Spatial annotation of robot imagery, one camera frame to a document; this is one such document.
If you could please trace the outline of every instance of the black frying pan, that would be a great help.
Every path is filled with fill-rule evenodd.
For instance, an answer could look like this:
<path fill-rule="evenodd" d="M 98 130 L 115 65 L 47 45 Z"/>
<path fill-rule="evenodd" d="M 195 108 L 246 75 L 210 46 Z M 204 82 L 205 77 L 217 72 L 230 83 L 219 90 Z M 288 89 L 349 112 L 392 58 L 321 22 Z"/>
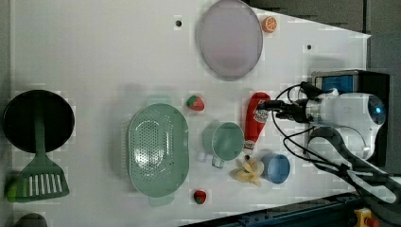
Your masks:
<path fill-rule="evenodd" d="M 3 130 L 15 147 L 35 153 L 34 108 L 35 101 L 44 107 L 44 141 L 46 152 L 61 147 L 74 130 L 75 118 L 71 106 L 61 96 L 33 90 L 15 97 L 3 115 Z"/>

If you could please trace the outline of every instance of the green cup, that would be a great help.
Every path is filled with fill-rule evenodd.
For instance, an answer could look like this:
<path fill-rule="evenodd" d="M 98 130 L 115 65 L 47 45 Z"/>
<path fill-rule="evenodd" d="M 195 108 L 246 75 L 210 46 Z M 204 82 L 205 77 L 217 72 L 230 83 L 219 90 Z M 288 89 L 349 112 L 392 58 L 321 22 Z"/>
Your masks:
<path fill-rule="evenodd" d="M 244 141 L 244 132 L 232 122 L 212 123 L 203 132 L 203 147 L 212 152 L 212 166 L 217 168 L 223 168 L 225 161 L 236 158 L 242 151 Z"/>

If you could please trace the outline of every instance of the plate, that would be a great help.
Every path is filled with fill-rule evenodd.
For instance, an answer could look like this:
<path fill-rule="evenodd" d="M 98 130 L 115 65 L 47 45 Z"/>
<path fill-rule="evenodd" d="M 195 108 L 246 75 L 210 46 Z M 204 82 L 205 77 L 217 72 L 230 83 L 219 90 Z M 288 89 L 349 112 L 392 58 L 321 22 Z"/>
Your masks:
<path fill-rule="evenodd" d="M 259 61 L 262 28 L 248 5 L 221 0 L 200 21 L 199 42 L 200 52 L 212 70 L 227 79 L 239 79 Z"/>
<path fill-rule="evenodd" d="M 129 174 L 135 188 L 152 198 L 176 191 L 188 174 L 188 125 L 167 104 L 140 111 L 129 128 Z"/>

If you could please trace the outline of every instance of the cup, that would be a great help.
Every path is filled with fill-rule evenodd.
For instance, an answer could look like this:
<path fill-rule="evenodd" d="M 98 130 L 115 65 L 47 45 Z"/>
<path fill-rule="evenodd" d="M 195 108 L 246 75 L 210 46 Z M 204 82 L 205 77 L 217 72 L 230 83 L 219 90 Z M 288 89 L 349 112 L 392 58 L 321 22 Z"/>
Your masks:
<path fill-rule="evenodd" d="M 236 158 L 242 151 L 244 141 L 244 132 L 232 122 L 212 123 L 203 133 L 203 147 L 212 152 L 212 166 L 217 168 L 223 168 L 225 161 Z"/>
<path fill-rule="evenodd" d="M 262 158 L 265 165 L 262 177 L 271 183 L 283 183 L 290 171 L 289 160 L 285 155 L 269 153 Z"/>

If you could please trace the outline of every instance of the kitchen utensil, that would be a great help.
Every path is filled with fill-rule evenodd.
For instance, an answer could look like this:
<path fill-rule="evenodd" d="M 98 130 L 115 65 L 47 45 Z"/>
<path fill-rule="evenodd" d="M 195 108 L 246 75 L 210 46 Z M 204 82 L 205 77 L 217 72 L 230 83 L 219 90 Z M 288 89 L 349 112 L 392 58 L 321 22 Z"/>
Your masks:
<path fill-rule="evenodd" d="M 263 35 L 253 10 L 239 0 L 221 0 L 199 25 L 200 52 L 206 63 L 226 79 L 239 79 L 259 61 Z"/>
<path fill-rule="evenodd" d="M 212 123 L 203 133 L 203 146 L 213 152 L 212 166 L 223 168 L 225 161 L 236 158 L 244 146 L 244 133 L 235 123 Z"/>
<path fill-rule="evenodd" d="M 18 176 L 15 201 L 40 201 L 63 197 L 69 194 L 62 168 L 51 161 L 45 152 L 44 108 L 40 99 L 34 101 L 34 159 Z"/>
<path fill-rule="evenodd" d="M 257 105 L 262 101 L 270 100 L 266 93 L 255 93 L 248 104 L 247 118 L 245 121 L 245 144 L 244 152 L 252 154 L 254 145 L 259 138 L 260 132 L 265 127 L 269 112 L 256 110 Z"/>
<path fill-rule="evenodd" d="M 34 153 L 35 139 L 34 115 L 35 103 L 39 101 L 44 110 L 44 146 L 46 151 L 61 147 L 74 130 L 75 118 L 68 102 L 61 96 L 44 91 L 33 90 L 15 97 L 3 114 L 3 130 L 15 147 Z"/>
<path fill-rule="evenodd" d="M 183 184 L 189 156 L 188 126 L 180 111 L 164 103 L 148 103 L 131 121 L 128 152 L 132 184 L 150 202 Z"/>
<path fill-rule="evenodd" d="M 289 175 L 289 160 L 285 155 L 269 153 L 262 158 L 265 169 L 262 177 L 272 183 L 283 183 Z"/>

